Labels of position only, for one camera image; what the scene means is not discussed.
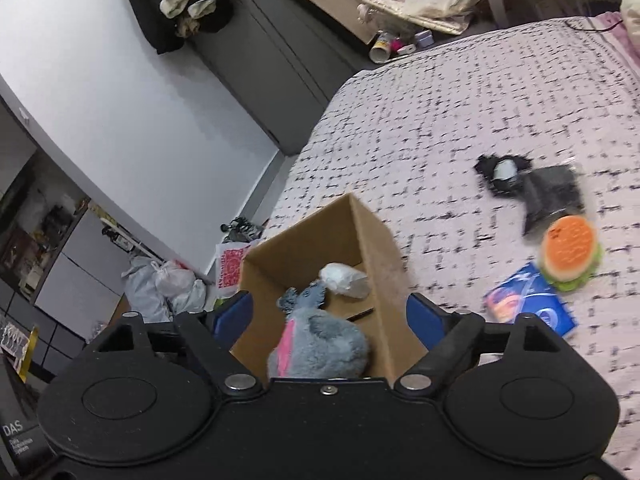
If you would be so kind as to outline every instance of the bed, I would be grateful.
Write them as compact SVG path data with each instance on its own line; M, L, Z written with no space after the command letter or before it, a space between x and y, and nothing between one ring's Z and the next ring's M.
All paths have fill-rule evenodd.
M485 292L536 248L521 236L524 207L490 195L476 158L527 154L545 166L575 157L606 254L585 287L564 295L579 323L571 343L620 398L605 459L630 479L640 478L637 62L613 32L548 20L360 72L315 127L265 233L354 192L394 233L415 291L481 312Z

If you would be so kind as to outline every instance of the hamburger toy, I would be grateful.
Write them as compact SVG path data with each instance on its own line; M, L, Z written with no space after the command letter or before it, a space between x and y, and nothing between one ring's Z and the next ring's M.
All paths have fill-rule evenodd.
M540 271L555 288L568 292L590 279L601 256L593 226L582 216L564 216L546 230Z

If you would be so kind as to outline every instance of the toy burger bun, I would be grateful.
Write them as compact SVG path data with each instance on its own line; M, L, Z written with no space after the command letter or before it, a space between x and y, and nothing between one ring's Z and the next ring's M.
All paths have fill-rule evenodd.
M591 269L598 256L594 228L582 216L565 216L551 224L542 242L545 274L571 282Z

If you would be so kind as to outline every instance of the cabinet door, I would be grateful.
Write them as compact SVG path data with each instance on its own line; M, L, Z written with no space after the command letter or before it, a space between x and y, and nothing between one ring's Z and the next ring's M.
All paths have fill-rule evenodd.
M36 306L79 336L88 338L96 321L109 322L119 300L117 294L60 254Z
M62 253L88 274L121 296L121 275L129 269L129 255L102 234L102 222L93 213L84 213Z
M255 4L233 3L231 22L217 34L195 36L194 47L284 154L299 153L322 116L326 99L310 78L300 77L283 54L288 47L282 38L280 44L274 39L276 31Z
M254 1L318 84L326 99L325 105L340 86L365 65L366 60L360 60L360 67L354 69L339 51L341 40L327 28L322 30L322 25L317 25L317 20L294 0Z

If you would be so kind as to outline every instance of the wall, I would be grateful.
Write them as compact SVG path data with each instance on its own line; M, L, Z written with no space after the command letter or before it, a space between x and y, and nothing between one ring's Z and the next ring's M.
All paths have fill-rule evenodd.
M0 197L36 151L10 113L0 103Z
M127 0L0 0L0 93L66 174L195 269L276 147L185 47L157 56Z

